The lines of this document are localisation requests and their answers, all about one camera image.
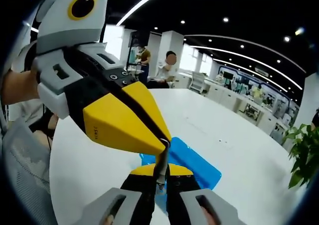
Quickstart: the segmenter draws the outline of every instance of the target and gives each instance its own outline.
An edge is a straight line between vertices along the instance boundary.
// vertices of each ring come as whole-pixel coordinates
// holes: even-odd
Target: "monitor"
[[[234,75],[232,73],[228,73],[224,71],[224,78],[225,79],[233,79]]]

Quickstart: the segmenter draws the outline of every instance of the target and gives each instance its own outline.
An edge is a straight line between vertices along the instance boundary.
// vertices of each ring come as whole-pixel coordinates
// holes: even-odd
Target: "led strip light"
[[[289,62],[291,62],[292,64],[294,64],[295,66],[297,66],[300,70],[303,71],[303,73],[306,73],[306,71],[304,69],[301,68],[300,65],[298,65],[296,62],[294,62],[293,60],[289,59],[288,57],[284,56],[283,54],[279,53],[278,51],[275,51],[273,49],[270,49],[262,44],[258,44],[258,43],[255,43],[255,42],[252,42],[252,41],[249,41],[249,40],[245,40],[245,39],[239,39],[239,38],[235,38],[235,37],[229,37],[229,36],[223,36],[223,35],[215,35],[215,34],[187,34],[187,35],[184,35],[184,37],[186,36],[204,36],[204,37],[216,37],[216,38],[223,38],[223,39],[233,39],[233,40],[238,40],[238,41],[242,41],[242,42],[245,42],[245,43],[248,43],[248,44],[253,44],[253,45],[256,45],[256,46],[259,46],[259,47],[262,47],[264,49],[267,49],[267,50],[270,50],[271,52],[273,53],[276,53],[277,55],[285,58],[286,60],[288,60]]]
[[[263,75],[261,75],[261,74],[259,74],[259,73],[256,73],[255,71],[252,71],[252,70],[250,70],[250,69],[246,69],[246,68],[244,68],[244,67],[242,67],[242,66],[239,66],[239,65],[237,65],[237,64],[233,64],[233,63],[230,63],[230,62],[221,60],[221,59],[213,59],[213,60],[218,61],[218,62],[222,62],[222,63],[226,63],[226,64],[230,64],[230,65],[233,65],[233,66],[235,66],[235,67],[238,67],[238,68],[247,70],[247,71],[249,71],[249,72],[251,72],[251,73],[253,73],[253,74],[256,74],[256,75],[262,77],[263,79],[268,80],[269,82],[273,83],[274,85],[278,86],[279,88],[281,88],[282,90],[284,90],[285,92],[287,92],[287,90],[286,90],[285,88],[283,88],[282,86],[280,86],[280,85],[277,84],[276,82],[270,80],[269,78],[267,78],[267,77],[265,77],[265,76],[263,76]]]
[[[122,19],[116,24],[116,26],[120,26],[128,17],[130,17],[135,11],[137,11],[141,6],[146,4],[150,0],[141,0],[139,3],[137,3],[132,9],[127,12]]]
[[[237,53],[234,53],[232,51],[228,51],[228,50],[224,50],[224,49],[217,49],[217,48],[211,48],[211,47],[205,47],[205,46],[197,46],[197,45],[192,45],[191,47],[193,48],[199,48],[199,49],[210,49],[210,50],[216,50],[216,51],[221,51],[221,52],[225,52],[225,53],[230,53],[230,54],[234,54],[234,55],[238,55],[240,57],[243,57],[243,58],[246,58],[246,59],[250,59],[254,62],[257,62],[259,64],[262,64],[263,66],[265,67],[268,67],[270,69],[272,69],[273,71],[279,73],[281,76],[285,77],[286,79],[288,79],[290,82],[292,82],[298,89],[302,90],[301,86],[298,85],[296,82],[294,82],[292,79],[290,79],[287,75],[283,74],[282,72],[280,72],[279,70],[259,61],[259,60],[256,60],[256,59],[253,59],[251,57],[248,57],[248,56],[245,56],[245,55],[242,55],[242,54],[237,54]]]

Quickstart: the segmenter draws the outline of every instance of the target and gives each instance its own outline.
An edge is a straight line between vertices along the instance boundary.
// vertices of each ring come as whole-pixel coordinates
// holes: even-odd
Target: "white robot casing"
[[[37,21],[41,22],[38,33],[37,53],[45,53],[64,46],[98,41],[105,22],[107,0],[46,0],[39,10]],[[72,10],[93,3],[84,16],[75,17]]]

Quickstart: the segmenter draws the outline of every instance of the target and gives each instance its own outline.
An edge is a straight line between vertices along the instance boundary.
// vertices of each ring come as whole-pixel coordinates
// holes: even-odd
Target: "white chair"
[[[203,90],[206,87],[205,84],[205,75],[203,73],[193,72],[192,79],[189,86],[189,89],[197,93],[203,93]]]

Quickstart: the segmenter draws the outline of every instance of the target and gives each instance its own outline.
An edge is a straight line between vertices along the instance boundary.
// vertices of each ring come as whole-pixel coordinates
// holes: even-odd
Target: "screw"
[[[111,75],[110,75],[110,78],[113,79],[113,80],[118,79],[118,77],[117,77],[116,75],[114,75],[114,74],[111,74]]]

